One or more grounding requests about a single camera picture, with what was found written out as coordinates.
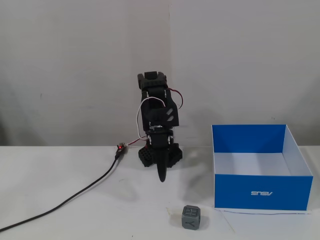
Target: gray cube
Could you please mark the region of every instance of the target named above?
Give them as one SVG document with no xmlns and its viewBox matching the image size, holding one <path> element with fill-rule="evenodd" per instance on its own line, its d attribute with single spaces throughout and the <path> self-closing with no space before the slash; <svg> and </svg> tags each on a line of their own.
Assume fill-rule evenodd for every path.
<svg viewBox="0 0 320 240">
<path fill-rule="evenodd" d="M 182 211 L 182 227 L 185 229 L 197 230 L 200 225 L 200 208 L 187 205 Z"/>
</svg>

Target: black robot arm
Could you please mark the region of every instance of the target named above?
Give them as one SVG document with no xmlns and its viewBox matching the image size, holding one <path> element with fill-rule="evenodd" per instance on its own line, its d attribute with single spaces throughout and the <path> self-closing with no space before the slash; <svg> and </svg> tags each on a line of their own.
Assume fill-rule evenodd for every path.
<svg viewBox="0 0 320 240">
<path fill-rule="evenodd" d="M 162 72 L 145 72 L 138 75 L 139 88 L 145 100 L 141 106 L 143 130 L 147 141 L 139 150 L 139 158 L 145 167 L 157 164 L 161 182 L 166 179 L 167 168 L 171 168 L 180 159 L 182 151 L 174 143 L 173 127 L 179 126 L 178 108 L 171 98 L 167 77 Z"/>
</svg>

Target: white table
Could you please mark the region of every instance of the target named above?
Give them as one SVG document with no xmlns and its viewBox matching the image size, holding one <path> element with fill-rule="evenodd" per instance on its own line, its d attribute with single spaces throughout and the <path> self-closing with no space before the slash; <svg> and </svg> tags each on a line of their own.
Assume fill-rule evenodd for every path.
<svg viewBox="0 0 320 240">
<path fill-rule="evenodd" d="M 211 147 L 185 147 L 183 160 L 168 169 L 163 183 L 156 166 L 143 166 L 138 150 L 132 147 L 96 187 L 45 217 L 0 233 L 0 239 L 320 239 L 320 146 L 301 147 L 314 176 L 307 214 L 278 215 L 213 208 Z M 115 151 L 0 147 L 0 228 L 45 212 L 93 182 L 110 167 Z M 201 208 L 199 230 L 182 228 L 185 205 Z"/>
</svg>

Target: asus logo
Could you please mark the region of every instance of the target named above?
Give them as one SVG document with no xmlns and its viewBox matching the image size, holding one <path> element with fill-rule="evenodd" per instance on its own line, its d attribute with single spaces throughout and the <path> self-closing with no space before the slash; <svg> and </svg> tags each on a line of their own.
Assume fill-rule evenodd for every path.
<svg viewBox="0 0 320 240">
<path fill-rule="evenodd" d="M 273 192 L 268 191 L 252 191 L 251 195 L 270 196 Z"/>
</svg>

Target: blue box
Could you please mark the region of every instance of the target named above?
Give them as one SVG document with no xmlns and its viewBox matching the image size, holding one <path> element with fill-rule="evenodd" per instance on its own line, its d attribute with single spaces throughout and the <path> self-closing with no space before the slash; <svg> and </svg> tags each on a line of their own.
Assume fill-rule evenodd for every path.
<svg viewBox="0 0 320 240">
<path fill-rule="evenodd" d="M 216 208 L 306 210 L 313 176 L 287 125 L 212 125 Z"/>
</svg>

